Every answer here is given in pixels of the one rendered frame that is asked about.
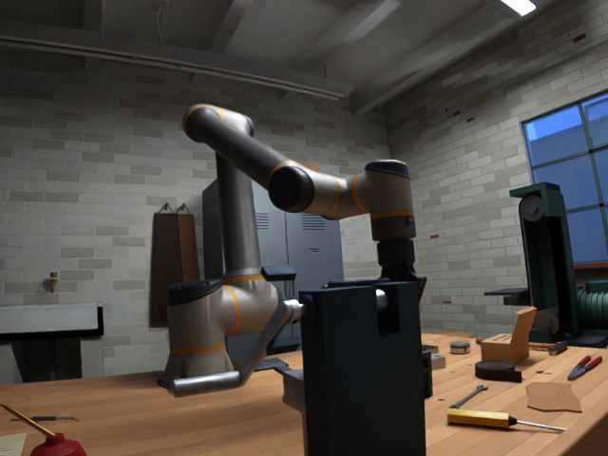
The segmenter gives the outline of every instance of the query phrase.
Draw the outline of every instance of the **paper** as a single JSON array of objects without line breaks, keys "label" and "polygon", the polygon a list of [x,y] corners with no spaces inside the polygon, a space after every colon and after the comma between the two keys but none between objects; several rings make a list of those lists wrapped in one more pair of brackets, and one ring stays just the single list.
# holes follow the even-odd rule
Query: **paper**
[{"label": "paper", "polygon": [[525,389],[528,393],[528,406],[531,409],[582,413],[580,401],[571,391],[570,385],[531,383]]},{"label": "paper", "polygon": [[27,433],[0,436],[0,456],[21,456]]}]

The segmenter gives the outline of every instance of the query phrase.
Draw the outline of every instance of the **wrench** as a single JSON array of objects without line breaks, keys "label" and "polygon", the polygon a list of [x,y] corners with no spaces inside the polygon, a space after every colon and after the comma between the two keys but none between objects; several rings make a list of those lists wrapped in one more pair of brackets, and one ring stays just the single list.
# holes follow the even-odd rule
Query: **wrench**
[{"label": "wrench", "polygon": [[482,391],[485,391],[485,390],[487,390],[487,387],[485,387],[484,385],[480,385],[479,387],[477,387],[477,389],[475,389],[473,392],[471,392],[465,399],[463,399],[462,401],[457,402],[453,406],[449,406],[449,407],[451,409],[459,409],[462,404],[464,404],[466,401],[468,401],[475,394],[478,394],[478,393],[480,393]]}]

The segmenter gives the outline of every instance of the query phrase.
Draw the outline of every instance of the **wooden tabletop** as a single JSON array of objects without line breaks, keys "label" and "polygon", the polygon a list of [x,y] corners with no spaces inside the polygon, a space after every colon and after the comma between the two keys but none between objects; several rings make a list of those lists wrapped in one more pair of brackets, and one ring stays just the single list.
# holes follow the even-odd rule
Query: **wooden tabletop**
[{"label": "wooden tabletop", "polygon": [[[607,454],[608,362],[575,382],[567,374],[586,354],[605,350],[569,348],[558,356],[530,351],[518,365],[523,383],[490,382],[475,377],[480,347],[449,354],[458,340],[422,334],[439,346],[446,369],[433,372],[433,396],[426,400],[428,456],[555,456]],[[301,353],[279,356],[293,369],[302,367]],[[158,372],[78,380],[0,386],[0,403],[27,416],[73,416],[41,423],[79,441],[88,456],[301,456],[301,415],[282,402],[282,377],[273,370],[255,373],[243,388],[175,399],[156,385]],[[525,386],[531,382],[569,383],[583,413],[541,412],[527,407]],[[524,421],[567,428],[564,433],[525,426],[510,429],[449,425],[447,408],[478,385],[489,386],[464,408],[506,411]],[[44,436],[0,409],[0,435],[27,432],[24,455]]]}]

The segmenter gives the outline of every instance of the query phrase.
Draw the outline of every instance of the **red-handled pliers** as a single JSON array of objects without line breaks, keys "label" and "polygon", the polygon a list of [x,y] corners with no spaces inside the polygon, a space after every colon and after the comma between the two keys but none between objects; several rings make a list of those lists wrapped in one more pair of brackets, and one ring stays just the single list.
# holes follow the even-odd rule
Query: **red-handled pliers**
[{"label": "red-handled pliers", "polygon": [[575,368],[572,369],[570,374],[568,375],[568,380],[576,380],[577,378],[583,376],[585,373],[590,371],[592,368],[601,363],[601,356],[598,356],[592,362],[589,363],[591,356],[587,355],[580,360]]}]

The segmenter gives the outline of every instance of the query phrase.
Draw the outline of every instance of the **faucet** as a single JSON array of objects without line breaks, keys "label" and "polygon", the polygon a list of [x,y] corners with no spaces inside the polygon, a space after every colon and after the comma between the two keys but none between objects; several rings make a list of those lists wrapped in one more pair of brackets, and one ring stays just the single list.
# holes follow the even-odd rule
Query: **faucet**
[{"label": "faucet", "polygon": [[55,293],[55,284],[57,283],[57,279],[54,278],[57,276],[57,273],[50,273],[50,292]]}]

